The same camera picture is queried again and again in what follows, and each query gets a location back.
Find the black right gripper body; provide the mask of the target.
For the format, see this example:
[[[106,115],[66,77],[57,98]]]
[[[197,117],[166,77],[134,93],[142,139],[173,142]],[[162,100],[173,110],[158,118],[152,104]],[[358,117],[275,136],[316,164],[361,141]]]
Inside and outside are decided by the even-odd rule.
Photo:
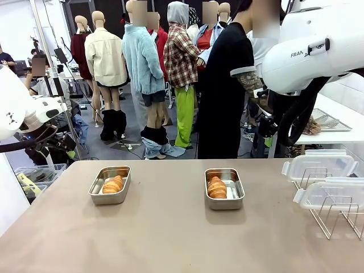
[[[278,131],[278,125],[275,123],[272,116],[262,115],[259,119],[257,129],[258,138],[271,138]]]

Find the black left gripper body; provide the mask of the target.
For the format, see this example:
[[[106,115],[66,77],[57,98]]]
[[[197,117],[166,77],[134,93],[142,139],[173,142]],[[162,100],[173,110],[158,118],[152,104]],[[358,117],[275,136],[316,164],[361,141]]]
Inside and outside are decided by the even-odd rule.
[[[52,145],[65,152],[74,151],[76,148],[76,142],[69,134],[56,134],[52,138]]]

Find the person's right hand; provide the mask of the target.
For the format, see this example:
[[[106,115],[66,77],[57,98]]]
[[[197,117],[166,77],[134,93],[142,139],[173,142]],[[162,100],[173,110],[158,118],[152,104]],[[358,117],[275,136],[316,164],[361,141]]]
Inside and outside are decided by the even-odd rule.
[[[304,135],[318,135],[321,133],[321,126],[310,116],[310,119],[303,131]]]

